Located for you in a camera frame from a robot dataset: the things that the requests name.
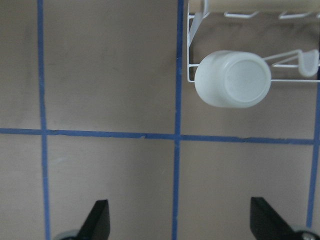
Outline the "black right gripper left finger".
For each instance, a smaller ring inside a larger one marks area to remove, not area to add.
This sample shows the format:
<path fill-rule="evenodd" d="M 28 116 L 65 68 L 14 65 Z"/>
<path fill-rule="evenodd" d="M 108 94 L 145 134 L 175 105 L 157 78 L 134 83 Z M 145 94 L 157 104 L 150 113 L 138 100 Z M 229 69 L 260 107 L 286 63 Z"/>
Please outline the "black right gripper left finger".
<path fill-rule="evenodd" d="M 109 202 L 97 200 L 78 234 L 76 240 L 108 240 L 111 232 Z"/>

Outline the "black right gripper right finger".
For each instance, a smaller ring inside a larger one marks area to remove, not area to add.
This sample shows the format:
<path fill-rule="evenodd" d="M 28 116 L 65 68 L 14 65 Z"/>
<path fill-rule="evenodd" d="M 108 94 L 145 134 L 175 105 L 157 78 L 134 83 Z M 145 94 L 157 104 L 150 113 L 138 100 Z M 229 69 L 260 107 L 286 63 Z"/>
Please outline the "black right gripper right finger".
<path fill-rule="evenodd" d="M 250 199 L 250 230 L 256 240 L 300 240 L 294 231 L 263 197 Z"/>

